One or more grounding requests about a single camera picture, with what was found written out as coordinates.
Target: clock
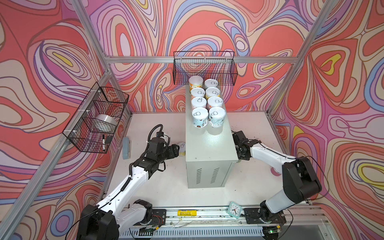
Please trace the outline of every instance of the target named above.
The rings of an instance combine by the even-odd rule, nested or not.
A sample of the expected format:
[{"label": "clock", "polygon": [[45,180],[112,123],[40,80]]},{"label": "clock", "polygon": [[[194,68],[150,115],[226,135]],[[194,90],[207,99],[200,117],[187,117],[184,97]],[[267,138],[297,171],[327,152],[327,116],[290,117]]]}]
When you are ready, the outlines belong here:
[{"label": "clock", "polygon": [[232,217],[238,219],[241,215],[241,206],[234,203],[234,202],[231,202],[231,204],[229,204],[229,207],[228,207],[228,210],[227,210],[227,213],[229,215],[231,215]]}]

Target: wire mesh basket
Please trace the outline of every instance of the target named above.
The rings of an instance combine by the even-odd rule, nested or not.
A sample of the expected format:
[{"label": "wire mesh basket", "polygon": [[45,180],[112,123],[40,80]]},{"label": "wire mesh basket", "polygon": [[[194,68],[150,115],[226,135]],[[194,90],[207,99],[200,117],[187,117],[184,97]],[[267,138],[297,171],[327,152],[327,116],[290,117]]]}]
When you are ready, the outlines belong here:
[{"label": "wire mesh basket", "polygon": [[92,101],[66,137],[81,152],[108,152],[128,98],[128,94],[116,88],[99,86]]},{"label": "wire mesh basket", "polygon": [[235,85],[237,67],[233,51],[175,51],[173,83],[185,85],[191,76],[216,79],[219,85]]}]

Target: eraser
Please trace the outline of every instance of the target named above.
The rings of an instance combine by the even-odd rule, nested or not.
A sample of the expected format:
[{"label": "eraser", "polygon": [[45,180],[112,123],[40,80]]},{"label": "eraser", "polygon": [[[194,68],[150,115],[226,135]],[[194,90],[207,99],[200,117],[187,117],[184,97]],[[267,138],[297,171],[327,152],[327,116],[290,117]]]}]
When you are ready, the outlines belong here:
[{"label": "eraser", "polygon": [[129,138],[124,137],[122,139],[122,158],[129,159]]}]

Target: pink wall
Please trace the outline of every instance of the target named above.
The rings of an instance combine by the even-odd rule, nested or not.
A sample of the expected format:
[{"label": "pink wall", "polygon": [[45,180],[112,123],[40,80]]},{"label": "pink wall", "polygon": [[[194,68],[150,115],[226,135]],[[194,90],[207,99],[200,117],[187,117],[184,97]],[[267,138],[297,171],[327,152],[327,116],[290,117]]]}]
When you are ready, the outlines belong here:
[{"label": "pink wall", "polygon": [[[70,2],[0,1],[0,220],[103,74]],[[96,202],[126,121],[107,154],[70,145],[13,239],[64,238]]]},{"label": "pink wall", "polygon": [[344,240],[384,239],[383,39],[383,1],[340,1],[273,114],[291,154],[324,170],[314,202]]},{"label": "pink wall", "polygon": [[[233,50],[236,56],[296,56],[323,3],[317,0],[95,0],[86,10],[109,56],[173,56],[180,50]],[[173,64],[115,64],[132,111],[184,111]],[[229,111],[264,111],[288,64],[241,64],[226,87]]]}]

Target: white table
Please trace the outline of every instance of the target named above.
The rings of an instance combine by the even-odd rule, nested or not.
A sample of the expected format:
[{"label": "white table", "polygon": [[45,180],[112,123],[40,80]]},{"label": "white table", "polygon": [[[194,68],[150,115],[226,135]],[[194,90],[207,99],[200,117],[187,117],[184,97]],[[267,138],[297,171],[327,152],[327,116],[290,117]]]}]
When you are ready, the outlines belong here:
[{"label": "white table", "polygon": [[[240,112],[227,116],[233,131],[242,130],[246,137],[261,139],[267,146],[281,151],[265,113]],[[127,132],[132,142],[131,158],[124,160],[120,153],[108,193],[127,176],[129,164],[140,157],[149,131],[159,123],[171,137],[171,144],[185,142],[185,113],[133,114]],[[131,205],[138,199],[152,203],[153,207],[225,206],[231,201],[255,205],[272,197],[283,186],[281,176],[274,176],[268,164],[253,158],[236,163],[225,187],[216,188],[189,189],[185,157],[166,160],[166,165],[164,172],[154,173],[135,193]]]}]

